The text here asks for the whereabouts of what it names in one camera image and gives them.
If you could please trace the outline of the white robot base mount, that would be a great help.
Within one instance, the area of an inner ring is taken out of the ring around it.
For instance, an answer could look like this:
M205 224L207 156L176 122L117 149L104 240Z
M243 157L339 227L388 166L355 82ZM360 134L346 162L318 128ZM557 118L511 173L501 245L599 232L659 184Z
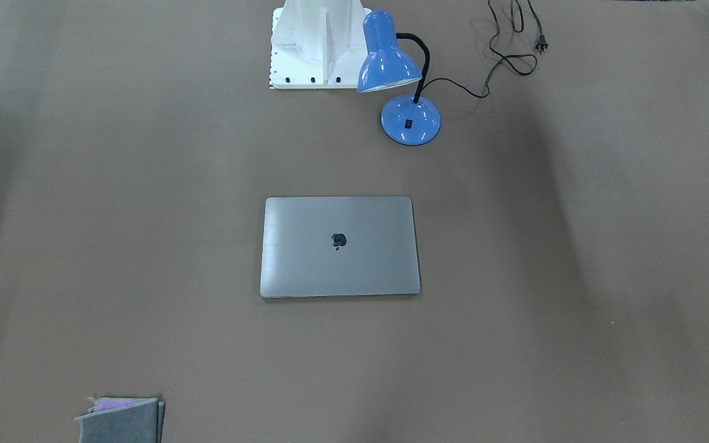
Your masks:
M360 1L287 1L274 9L268 86L357 89L369 12Z

